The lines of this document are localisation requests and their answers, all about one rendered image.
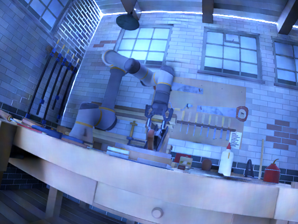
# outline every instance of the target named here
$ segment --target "glue bottle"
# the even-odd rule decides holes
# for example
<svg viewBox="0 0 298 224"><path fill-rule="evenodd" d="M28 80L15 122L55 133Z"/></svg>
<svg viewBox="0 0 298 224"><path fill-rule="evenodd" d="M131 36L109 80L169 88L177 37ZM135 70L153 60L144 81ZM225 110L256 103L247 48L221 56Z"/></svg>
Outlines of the glue bottle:
<svg viewBox="0 0 298 224"><path fill-rule="evenodd" d="M231 176L233 159L234 159L234 153L231 151L231 145L229 143L229 145L226 147L226 150L223 151L222 153L218 173L222 173L227 177Z"/></svg>

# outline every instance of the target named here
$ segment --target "window frame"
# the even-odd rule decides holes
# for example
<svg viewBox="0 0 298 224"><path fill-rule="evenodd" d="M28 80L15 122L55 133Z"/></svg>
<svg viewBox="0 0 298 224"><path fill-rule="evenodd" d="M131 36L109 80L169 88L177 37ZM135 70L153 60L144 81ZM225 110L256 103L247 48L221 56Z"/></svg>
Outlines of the window frame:
<svg viewBox="0 0 298 224"><path fill-rule="evenodd" d="M289 72L293 72L291 70L288 69L284 69L284 68L278 68L277 67L277 61L276 61L276 52L275 52L275 42L277 43L281 43L281 44L287 44L287 45L291 45L292 49L293 49L293 57L290 56L286 56L286 55L282 55L282 54L277 54L278 56L282 56L282 57L286 57L286 58L292 58L294 60L294 73L295 73L295 78L296 78L296 86L293 86L291 84L286 84L286 83L281 83L278 82L278 69L280 70L284 70L284 71L289 71ZM294 53L294 47L293 46L297 46L298 47L298 43L293 42L293 41L289 41L289 40L283 40L283 39L278 39L278 38L272 38L272 44L273 44L273 55L274 55L274 65L275 65L275 86L280 86L280 87L286 87L286 88L291 88L291 89L297 89L298 90L298 68L296 67L296 62L295 59L298 60L298 57L295 57L295 53Z"/></svg>
<svg viewBox="0 0 298 224"><path fill-rule="evenodd" d="M154 29L155 28L157 28L157 29L158 28L164 28L164 29L169 29L169 35L168 35L166 49L164 51L164 58L162 60L162 63L161 64L144 64L145 66L147 66L147 67L161 67L163 65L166 65L167 52L168 52L168 48L169 48L169 42L171 40L173 26L174 26L173 24L165 24L165 25L154 25L154 24L153 25L151 25L151 24L141 25L140 24L139 29L141 29L141 28L154 28ZM120 43L121 43L121 41L123 39L123 36L124 36L124 33L125 33L125 29L121 29L119 37L118 37L117 42L116 42L116 45L114 47L114 51L116 51L116 52L118 52L118 49L120 47ZM138 40L138 38L126 38L126 39Z"/></svg>
<svg viewBox="0 0 298 224"><path fill-rule="evenodd" d="M206 46L207 46L207 32L215 32L215 33L222 33L223 34L223 41L225 41L226 39L226 34L232 34L232 35L237 35L239 37L240 40L240 36L243 37L250 37L250 38L255 38L256 39L256 46L257 49L255 50L257 52L257 78L252 78L252 77L248 77L248 76L241 76L241 62L244 63L248 63L248 64L254 64L254 63L249 63L249 62L245 62L245 61L241 61L241 47L239 46L239 63L240 63L240 67L239 67L239 75L235 75L235 74L230 74L230 73L224 73L224 72L216 72L216 71L209 71L209 70L205 70L205 58L206 58ZM251 34L248 32L243 32L243 31L230 31L230 30L225 30L225 29L219 29L219 28L209 28L209 27L205 27L204 28L204 36L203 36L203 49L202 49L202 60L201 60L201 70L198 71L198 73L202 73L202 74L210 74L210 75L216 75L216 76L223 76L223 77L227 77L227 78L234 78L234 79L240 79L240 80L246 80L246 81L253 81L253 82L258 82L258 83L265 83L262 80L262 64L261 64L261 52L260 52L260 34Z"/></svg>
<svg viewBox="0 0 298 224"><path fill-rule="evenodd" d="M60 12L59 16L56 19L55 24L53 25L52 29L49 30L40 20L38 20L29 10L25 7L19 0L11 0L18 9L22 10L22 12L31 19L38 28L40 28L43 32L45 32L50 38L54 38L55 33L59 25L62 23L63 18L66 16L67 11L70 9L71 5L73 4L73 0L69 0L68 3L63 7L62 11Z"/></svg>

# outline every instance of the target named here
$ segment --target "ceiling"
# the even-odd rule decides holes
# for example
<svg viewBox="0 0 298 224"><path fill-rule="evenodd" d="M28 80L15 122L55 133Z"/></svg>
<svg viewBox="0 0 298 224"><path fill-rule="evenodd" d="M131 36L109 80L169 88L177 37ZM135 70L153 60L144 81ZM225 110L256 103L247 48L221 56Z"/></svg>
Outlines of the ceiling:
<svg viewBox="0 0 298 224"><path fill-rule="evenodd" d="M95 1L103 13L125 12L121 0ZM214 0L214 13L277 22L287 1ZM202 0L138 0L138 2L142 11L202 12Z"/></svg>

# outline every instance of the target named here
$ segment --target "window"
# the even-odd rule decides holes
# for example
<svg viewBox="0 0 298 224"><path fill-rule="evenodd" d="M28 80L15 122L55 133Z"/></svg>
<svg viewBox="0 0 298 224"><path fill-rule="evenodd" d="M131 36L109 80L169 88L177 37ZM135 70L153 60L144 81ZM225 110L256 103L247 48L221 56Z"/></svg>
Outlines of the window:
<svg viewBox="0 0 298 224"><path fill-rule="evenodd" d="M261 79L259 49L258 35L205 28L201 69Z"/></svg>
<svg viewBox="0 0 298 224"><path fill-rule="evenodd" d="M171 33L171 25L143 25L133 31L122 30L115 51L142 64L163 65Z"/></svg>
<svg viewBox="0 0 298 224"><path fill-rule="evenodd" d="M275 81L297 86L298 43L273 39L275 56Z"/></svg>
<svg viewBox="0 0 298 224"><path fill-rule="evenodd" d="M48 30L53 30L69 0L19 0Z"/></svg>

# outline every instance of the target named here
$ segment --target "ceiling beam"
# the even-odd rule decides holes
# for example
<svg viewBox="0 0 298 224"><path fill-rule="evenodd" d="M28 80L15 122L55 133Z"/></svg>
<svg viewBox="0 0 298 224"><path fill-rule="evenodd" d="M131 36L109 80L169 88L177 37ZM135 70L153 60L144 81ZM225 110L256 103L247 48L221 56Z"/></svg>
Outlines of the ceiling beam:
<svg viewBox="0 0 298 224"><path fill-rule="evenodd" d="M298 20L298 0L288 0L278 19L278 33L288 35Z"/></svg>
<svg viewBox="0 0 298 224"><path fill-rule="evenodd" d="M214 0L203 0L203 23L213 23Z"/></svg>
<svg viewBox="0 0 298 224"><path fill-rule="evenodd" d="M132 12L132 16L140 20L141 17L141 9L137 0L121 0L125 11L130 14Z"/></svg>

